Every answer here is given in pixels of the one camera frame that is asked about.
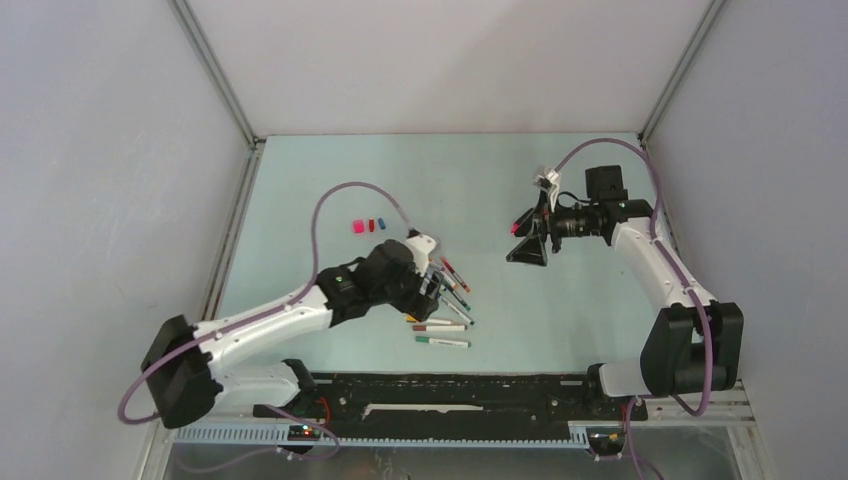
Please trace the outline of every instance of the wall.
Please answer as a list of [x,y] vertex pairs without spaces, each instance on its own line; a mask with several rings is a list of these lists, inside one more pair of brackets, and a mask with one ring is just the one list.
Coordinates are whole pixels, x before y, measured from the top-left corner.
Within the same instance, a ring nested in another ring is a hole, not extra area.
[[693,272],[746,315],[780,478],[843,478],[848,4],[731,1],[651,149]]
[[129,478],[118,400],[198,315],[246,147],[167,2],[2,10],[0,478]]
[[260,135],[635,132],[709,0],[196,0]]

